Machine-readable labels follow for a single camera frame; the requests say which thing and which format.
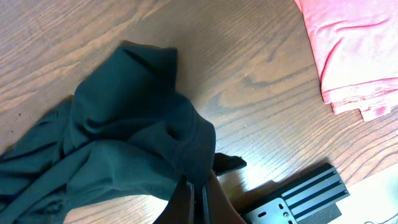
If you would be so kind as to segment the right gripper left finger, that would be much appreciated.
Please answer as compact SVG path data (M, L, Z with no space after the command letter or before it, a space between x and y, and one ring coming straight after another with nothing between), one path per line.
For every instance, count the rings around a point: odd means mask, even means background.
M167 206L154 221L154 224L192 224L194 191L186 178L178 182Z

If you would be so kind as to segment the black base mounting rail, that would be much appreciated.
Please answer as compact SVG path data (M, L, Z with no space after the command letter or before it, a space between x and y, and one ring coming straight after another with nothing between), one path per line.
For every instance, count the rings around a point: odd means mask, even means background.
M341 216L336 203L348 196L337 170L324 163L238 213L246 223L327 224Z

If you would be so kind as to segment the black t-shirt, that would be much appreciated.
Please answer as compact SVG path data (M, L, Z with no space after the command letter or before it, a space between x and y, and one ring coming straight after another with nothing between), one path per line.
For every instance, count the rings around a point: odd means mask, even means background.
M121 45L1 156L1 222L62 223L129 195L201 197L211 174L246 166L215 151L214 126L175 89L175 48Z

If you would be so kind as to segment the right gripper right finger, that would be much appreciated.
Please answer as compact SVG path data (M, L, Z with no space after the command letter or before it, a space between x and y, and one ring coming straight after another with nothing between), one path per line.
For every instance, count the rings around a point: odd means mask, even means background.
M245 221L234 209L221 187L217 176L211 171L202 188L205 223L244 224Z

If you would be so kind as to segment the red t-shirt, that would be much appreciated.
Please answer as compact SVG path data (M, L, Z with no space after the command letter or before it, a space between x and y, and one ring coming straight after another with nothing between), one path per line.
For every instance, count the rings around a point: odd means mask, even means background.
M365 121L397 106L397 0L295 0L334 114Z

